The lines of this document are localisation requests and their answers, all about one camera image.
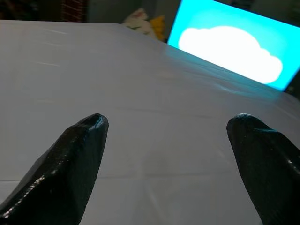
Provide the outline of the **yellow pillow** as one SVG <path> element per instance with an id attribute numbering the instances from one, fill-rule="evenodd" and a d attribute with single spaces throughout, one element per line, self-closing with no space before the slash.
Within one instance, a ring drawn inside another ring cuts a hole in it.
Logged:
<path id="1" fill-rule="evenodd" d="M 150 19 L 150 24 L 156 38 L 162 42 L 165 42 L 165 16 L 160 15 Z"/>

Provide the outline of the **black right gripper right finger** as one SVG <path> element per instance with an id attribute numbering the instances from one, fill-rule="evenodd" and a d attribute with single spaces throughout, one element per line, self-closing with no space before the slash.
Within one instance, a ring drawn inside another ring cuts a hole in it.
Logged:
<path id="1" fill-rule="evenodd" d="M 300 225 L 300 149 L 250 114 L 226 131 L 237 167 L 263 225 Z"/>

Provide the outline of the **cyan screen with white cloud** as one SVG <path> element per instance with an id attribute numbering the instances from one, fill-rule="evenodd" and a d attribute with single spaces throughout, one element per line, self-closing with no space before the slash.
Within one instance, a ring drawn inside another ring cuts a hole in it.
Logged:
<path id="1" fill-rule="evenodd" d="M 283 91 L 300 72 L 300 28 L 215 0 L 182 0 L 168 44 Z"/>

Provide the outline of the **white table cover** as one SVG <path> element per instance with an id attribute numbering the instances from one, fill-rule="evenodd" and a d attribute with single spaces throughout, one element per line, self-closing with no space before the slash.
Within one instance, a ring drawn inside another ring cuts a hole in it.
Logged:
<path id="1" fill-rule="evenodd" d="M 81 225 L 262 225 L 226 125 L 300 148 L 300 102 L 114 23 L 0 20 L 0 203 L 69 126 L 108 118 Z"/>

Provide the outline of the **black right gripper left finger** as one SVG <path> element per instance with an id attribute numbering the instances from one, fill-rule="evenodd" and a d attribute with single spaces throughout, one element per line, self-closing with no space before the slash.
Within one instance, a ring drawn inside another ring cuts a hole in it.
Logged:
<path id="1" fill-rule="evenodd" d="M 79 225 L 97 179 L 108 119 L 68 127 L 0 204 L 0 225 Z"/>

